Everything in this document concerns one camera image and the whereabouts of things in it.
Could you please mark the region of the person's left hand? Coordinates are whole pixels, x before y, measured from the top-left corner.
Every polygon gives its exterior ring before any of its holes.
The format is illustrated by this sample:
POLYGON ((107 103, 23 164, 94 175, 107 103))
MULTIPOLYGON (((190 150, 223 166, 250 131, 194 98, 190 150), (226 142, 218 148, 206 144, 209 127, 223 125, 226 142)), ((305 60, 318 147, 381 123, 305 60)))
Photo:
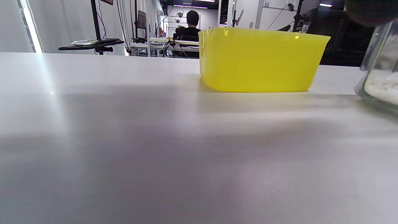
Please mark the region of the person's left hand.
POLYGON ((348 16, 358 24, 376 27, 398 18, 397 0, 344 0, 348 16))

